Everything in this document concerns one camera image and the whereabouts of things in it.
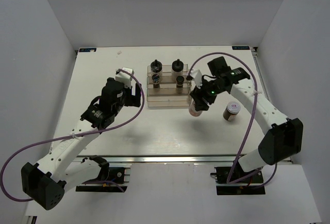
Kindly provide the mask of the black cap spice bottle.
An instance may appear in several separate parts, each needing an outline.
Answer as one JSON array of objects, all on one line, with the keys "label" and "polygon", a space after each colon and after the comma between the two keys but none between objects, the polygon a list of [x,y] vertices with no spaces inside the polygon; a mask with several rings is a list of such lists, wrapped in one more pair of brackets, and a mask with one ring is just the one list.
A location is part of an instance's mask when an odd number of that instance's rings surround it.
[{"label": "black cap spice bottle", "polygon": [[181,76],[181,75],[179,75],[176,78],[176,92],[178,94],[181,94],[183,92],[184,80],[185,80],[185,78],[183,76]]}]

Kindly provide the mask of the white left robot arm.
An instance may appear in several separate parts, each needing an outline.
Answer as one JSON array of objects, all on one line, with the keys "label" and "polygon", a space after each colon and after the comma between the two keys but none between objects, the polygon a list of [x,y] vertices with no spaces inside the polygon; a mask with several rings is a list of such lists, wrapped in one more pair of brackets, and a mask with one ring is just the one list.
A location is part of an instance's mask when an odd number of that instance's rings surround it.
[{"label": "white left robot arm", "polygon": [[81,115],[71,135],[48,155],[21,169],[23,192],[45,210],[53,209],[70,189],[109,178],[109,163],[94,155],[75,166],[70,164],[86,146],[105,131],[124,106],[141,106],[141,89],[132,89],[134,77],[118,74],[108,78],[101,95],[95,97]]}]

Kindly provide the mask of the white lid jar brown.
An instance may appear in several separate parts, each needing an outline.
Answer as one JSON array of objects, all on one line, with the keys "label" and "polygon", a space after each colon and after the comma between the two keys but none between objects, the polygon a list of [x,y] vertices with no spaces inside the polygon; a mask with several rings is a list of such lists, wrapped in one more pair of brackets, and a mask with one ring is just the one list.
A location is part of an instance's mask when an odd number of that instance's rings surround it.
[{"label": "white lid jar brown", "polygon": [[233,121],[235,117],[239,114],[241,106],[238,102],[229,102],[223,112],[223,118],[226,121]]}]

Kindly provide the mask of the dark spice bottle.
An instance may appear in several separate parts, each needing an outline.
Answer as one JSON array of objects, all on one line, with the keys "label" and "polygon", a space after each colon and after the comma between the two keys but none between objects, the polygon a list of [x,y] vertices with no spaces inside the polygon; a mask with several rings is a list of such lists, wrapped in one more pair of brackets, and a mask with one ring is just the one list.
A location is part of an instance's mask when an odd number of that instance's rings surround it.
[{"label": "dark spice bottle", "polygon": [[152,83],[154,89],[160,88],[160,75],[158,74],[152,75]]}]

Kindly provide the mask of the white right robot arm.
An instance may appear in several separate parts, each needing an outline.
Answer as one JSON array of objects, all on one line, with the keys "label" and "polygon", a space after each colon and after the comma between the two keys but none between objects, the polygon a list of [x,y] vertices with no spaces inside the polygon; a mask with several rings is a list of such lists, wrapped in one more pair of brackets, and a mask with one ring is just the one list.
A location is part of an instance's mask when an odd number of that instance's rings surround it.
[{"label": "white right robot arm", "polygon": [[258,91],[256,78],[248,66],[232,69],[227,65],[225,55],[219,53],[218,58],[208,63],[211,73],[209,81],[199,70],[189,70],[187,80],[195,83],[190,93],[193,99],[191,111],[198,114],[209,110],[217,96],[227,92],[251,114],[248,126],[257,122],[264,137],[255,150],[235,160],[239,165],[233,168],[233,177],[245,182],[251,177],[252,171],[300,153],[303,123],[299,118],[291,119],[280,112]]}]

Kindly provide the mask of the white bottle black cap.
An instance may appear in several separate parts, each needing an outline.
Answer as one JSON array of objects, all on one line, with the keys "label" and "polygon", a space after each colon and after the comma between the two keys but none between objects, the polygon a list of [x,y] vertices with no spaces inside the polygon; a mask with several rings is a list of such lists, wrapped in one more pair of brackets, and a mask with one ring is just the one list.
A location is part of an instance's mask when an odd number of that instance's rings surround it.
[{"label": "white bottle black cap", "polygon": [[183,69],[184,69],[184,63],[180,59],[177,59],[172,62],[172,73],[171,73],[172,81],[175,82],[178,76],[182,76]]},{"label": "white bottle black cap", "polygon": [[154,74],[160,75],[160,80],[161,80],[161,77],[162,77],[162,63],[159,60],[155,59],[151,63],[150,67],[151,67],[152,75],[154,75]]}]

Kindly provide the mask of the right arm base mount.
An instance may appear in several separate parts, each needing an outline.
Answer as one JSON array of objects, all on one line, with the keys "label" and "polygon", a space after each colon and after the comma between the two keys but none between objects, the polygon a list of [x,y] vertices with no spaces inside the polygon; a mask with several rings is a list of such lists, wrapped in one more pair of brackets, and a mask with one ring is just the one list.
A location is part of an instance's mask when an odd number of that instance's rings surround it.
[{"label": "right arm base mount", "polygon": [[210,176],[216,182],[218,196],[248,196],[265,195],[262,172],[244,172],[239,165],[233,170],[232,177],[227,183],[231,166],[215,167]]}]

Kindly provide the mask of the white lid jar orange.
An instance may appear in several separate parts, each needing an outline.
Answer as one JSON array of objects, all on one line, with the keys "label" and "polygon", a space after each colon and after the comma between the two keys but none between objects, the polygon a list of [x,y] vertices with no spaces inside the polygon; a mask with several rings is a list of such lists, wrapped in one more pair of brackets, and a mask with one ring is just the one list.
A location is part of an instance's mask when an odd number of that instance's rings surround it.
[{"label": "white lid jar orange", "polygon": [[203,112],[202,110],[197,111],[195,109],[195,101],[194,100],[191,101],[191,104],[190,104],[188,110],[189,110],[190,115],[192,115],[193,117],[199,117]]}]

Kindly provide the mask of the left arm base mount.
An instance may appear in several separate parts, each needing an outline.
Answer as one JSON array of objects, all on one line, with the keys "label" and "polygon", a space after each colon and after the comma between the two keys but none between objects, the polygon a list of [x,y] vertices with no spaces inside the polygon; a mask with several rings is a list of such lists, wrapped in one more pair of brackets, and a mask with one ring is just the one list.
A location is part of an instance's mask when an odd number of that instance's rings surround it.
[{"label": "left arm base mount", "polygon": [[95,179],[88,180],[82,185],[76,186],[76,192],[85,193],[124,193],[129,182],[129,171],[125,167],[110,167],[108,161],[100,156],[84,158],[96,162],[101,170]]}]

